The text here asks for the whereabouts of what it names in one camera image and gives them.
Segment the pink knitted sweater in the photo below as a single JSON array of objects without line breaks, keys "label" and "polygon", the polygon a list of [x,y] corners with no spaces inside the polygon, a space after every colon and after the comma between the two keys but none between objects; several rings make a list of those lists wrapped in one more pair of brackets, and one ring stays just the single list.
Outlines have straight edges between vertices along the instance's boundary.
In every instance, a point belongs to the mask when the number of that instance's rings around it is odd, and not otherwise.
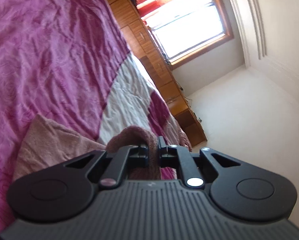
[{"label": "pink knitted sweater", "polygon": [[149,147],[149,167],[133,169],[130,177],[160,179],[160,168],[156,164],[158,139],[151,131],[129,126],[103,145],[38,114],[32,120],[22,141],[12,181],[93,150],[115,153],[122,146],[141,143]]}]

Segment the long wooden drawer cabinet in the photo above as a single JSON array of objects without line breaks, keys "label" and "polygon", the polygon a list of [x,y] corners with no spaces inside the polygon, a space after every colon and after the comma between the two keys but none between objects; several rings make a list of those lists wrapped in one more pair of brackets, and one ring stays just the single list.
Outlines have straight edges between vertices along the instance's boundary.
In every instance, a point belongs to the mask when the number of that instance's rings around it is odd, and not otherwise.
[{"label": "long wooden drawer cabinet", "polygon": [[133,54],[144,65],[192,146],[207,141],[204,130],[131,0],[107,0]]}]

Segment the wooden framed window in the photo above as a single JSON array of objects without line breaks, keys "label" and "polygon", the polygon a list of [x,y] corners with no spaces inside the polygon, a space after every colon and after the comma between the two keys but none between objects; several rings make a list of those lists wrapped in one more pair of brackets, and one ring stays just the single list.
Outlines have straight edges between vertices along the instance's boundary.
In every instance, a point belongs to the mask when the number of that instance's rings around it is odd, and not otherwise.
[{"label": "wooden framed window", "polygon": [[174,0],[141,19],[172,70],[234,38],[223,0]]}]

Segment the pink white patchwork bedspread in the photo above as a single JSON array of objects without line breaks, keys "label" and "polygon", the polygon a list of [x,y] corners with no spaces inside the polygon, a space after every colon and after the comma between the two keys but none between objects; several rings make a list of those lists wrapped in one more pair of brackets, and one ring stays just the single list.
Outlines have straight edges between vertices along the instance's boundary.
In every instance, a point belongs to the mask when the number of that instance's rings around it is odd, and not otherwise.
[{"label": "pink white patchwork bedspread", "polygon": [[106,0],[0,0],[0,231],[36,115],[106,145],[129,126],[190,147]]}]

